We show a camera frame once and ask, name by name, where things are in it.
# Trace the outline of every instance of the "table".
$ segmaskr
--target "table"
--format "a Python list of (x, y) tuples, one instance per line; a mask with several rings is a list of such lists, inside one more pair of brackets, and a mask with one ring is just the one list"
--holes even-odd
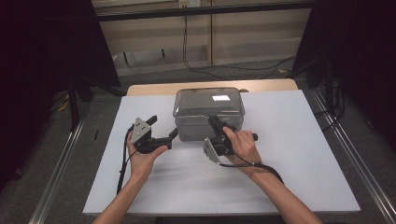
[[(275, 86), (268, 88), (270, 83), (277, 83), (282, 91), (274, 91)], [(256, 145), (264, 163), (275, 167), (288, 188), (313, 211), (359, 211), (359, 205), (303, 93), (296, 90), (295, 83), (292, 83), (292, 80), (253, 80), (131, 87), (128, 95), (134, 96), (122, 98), (83, 213), (97, 215), (115, 197), (123, 136), (131, 122), (136, 117), (148, 119), (153, 115), (151, 113), (159, 113), (159, 120), (152, 126), (153, 136), (165, 136), (176, 126), (172, 117), (173, 94), (180, 88), (197, 86), (234, 86), (252, 91), (242, 93), (247, 112), (244, 127), (259, 135)], [(138, 90), (154, 95), (138, 95)], [(160, 90), (171, 95), (159, 95)], [(237, 170), (219, 167), (209, 161), (202, 147), (202, 142), (181, 142), (176, 138), (173, 148), (156, 160), (147, 184), (128, 213), (142, 216), (277, 213), (257, 186)]]

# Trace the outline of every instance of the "person's right hand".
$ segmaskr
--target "person's right hand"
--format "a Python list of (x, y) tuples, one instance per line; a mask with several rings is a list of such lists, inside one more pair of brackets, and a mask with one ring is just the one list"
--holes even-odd
[[(256, 148), (252, 132), (240, 131), (238, 133), (234, 133), (231, 129), (227, 127), (224, 127), (223, 130), (227, 133), (228, 137), (233, 143), (233, 151), (237, 155), (227, 156), (227, 159), (230, 162), (232, 162), (233, 164), (245, 164), (246, 161), (249, 163), (262, 163), (262, 157), (260, 156), (259, 151)], [(267, 172), (262, 168), (257, 167), (241, 167), (239, 168), (239, 170), (250, 178), (254, 174)]]

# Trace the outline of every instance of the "forearm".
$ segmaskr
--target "forearm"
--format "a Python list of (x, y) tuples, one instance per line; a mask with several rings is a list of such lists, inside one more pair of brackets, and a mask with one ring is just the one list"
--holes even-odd
[(255, 174), (251, 179), (274, 203), (286, 223), (322, 223), (288, 188), (270, 173)]
[(145, 182), (144, 178), (131, 178), (113, 202), (93, 223), (121, 223)]

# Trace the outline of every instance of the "person's left arm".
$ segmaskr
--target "person's left arm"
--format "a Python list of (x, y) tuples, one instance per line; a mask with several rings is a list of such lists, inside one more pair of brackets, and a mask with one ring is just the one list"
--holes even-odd
[(165, 152), (166, 146), (158, 147), (150, 154), (135, 152), (131, 144), (132, 133), (128, 135), (127, 147), (131, 157), (131, 177), (116, 198), (93, 223), (121, 223), (123, 217), (136, 198), (137, 193), (149, 179), (155, 159)]

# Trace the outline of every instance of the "person's left hand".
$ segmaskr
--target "person's left hand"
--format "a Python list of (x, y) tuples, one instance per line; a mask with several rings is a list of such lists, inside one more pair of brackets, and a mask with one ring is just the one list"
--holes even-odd
[(127, 138), (127, 147), (129, 151), (129, 155), (134, 155), (131, 157), (131, 178), (143, 179), (145, 182), (149, 178), (149, 174), (152, 170), (152, 165), (154, 164), (155, 159), (163, 154), (167, 146), (161, 146), (155, 149), (153, 152), (149, 154), (142, 154), (136, 151), (136, 148), (131, 143), (132, 132), (129, 133)]

